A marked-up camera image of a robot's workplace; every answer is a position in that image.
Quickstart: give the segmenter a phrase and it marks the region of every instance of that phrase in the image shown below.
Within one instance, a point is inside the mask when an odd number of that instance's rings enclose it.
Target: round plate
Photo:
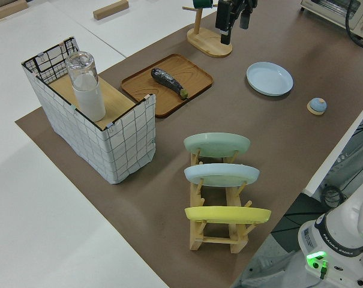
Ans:
[[[250,144],[248,138],[230,133],[201,133],[184,139],[185,148],[192,154],[200,149],[202,157],[232,157],[235,151],[245,153]]]
[[[192,221],[220,224],[260,224],[267,222],[271,211],[267,209],[237,206],[200,206],[185,209]]]
[[[190,166],[184,170],[184,173],[185,177],[194,184],[200,183],[203,178],[204,186],[238,187],[244,181],[247,184],[255,182],[260,171],[242,164],[213,163]]]
[[[249,84],[267,96],[280,96],[291,90],[293,79],[283,67],[269,62],[258,62],[247,70]]]

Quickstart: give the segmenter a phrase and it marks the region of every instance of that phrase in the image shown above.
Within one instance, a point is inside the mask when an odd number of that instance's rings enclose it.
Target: bottle with white contents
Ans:
[[[93,122],[101,120],[105,105],[93,56],[88,52],[74,52],[66,58],[65,65],[80,111]]]

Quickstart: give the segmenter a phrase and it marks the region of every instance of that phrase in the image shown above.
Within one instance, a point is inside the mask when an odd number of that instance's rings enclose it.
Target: mint green plate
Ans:
[[[200,149],[201,157],[232,157],[235,152],[245,153],[251,142],[248,138],[231,133],[201,133],[184,139],[185,148],[192,154]]]
[[[199,164],[186,168],[185,177],[194,184],[204,179],[203,186],[211,187],[239,187],[244,182],[252,184],[260,171],[242,164],[212,163]]]

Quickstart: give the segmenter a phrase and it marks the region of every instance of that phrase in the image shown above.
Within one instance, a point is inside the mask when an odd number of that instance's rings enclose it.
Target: white grid-patterned basket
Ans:
[[[54,131],[105,180],[117,184],[153,159],[155,95],[100,129],[49,86],[67,73],[64,60],[76,50],[76,40],[69,38],[22,66]]]

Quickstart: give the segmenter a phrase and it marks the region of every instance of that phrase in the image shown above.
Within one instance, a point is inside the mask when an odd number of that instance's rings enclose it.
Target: brown table mat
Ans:
[[[121,184],[108,184],[79,158],[52,131],[42,108],[17,121],[171,288],[229,287],[363,109],[363,49],[345,30],[299,9],[291,0],[259,1],[248,30],[235,23],[233,52],[226,58],[208,57],[187,43],[190,25],[102,72],[121,91],[122,79],[178,53],[214,79],[199,97],[156,120],[153,161]],[[214,22],[212,14],[202,27],[215,30]],[[288,95],[267,97],[250,87],[246,69],[260,61],[289,71],[294,86]],[[322,116],[306,108],[314,97],[328,103]],[[270,221],[252,231],[239,254],[230,254],[224,244],[188,249],[189,183],[183,170],[190,156],[183,140],[215,131],[251,140],[236,163],[261,173],[241,194],[242,203],[250,199],[254,207],[272,210]],[[220,202],[223,195],[210,196]]]

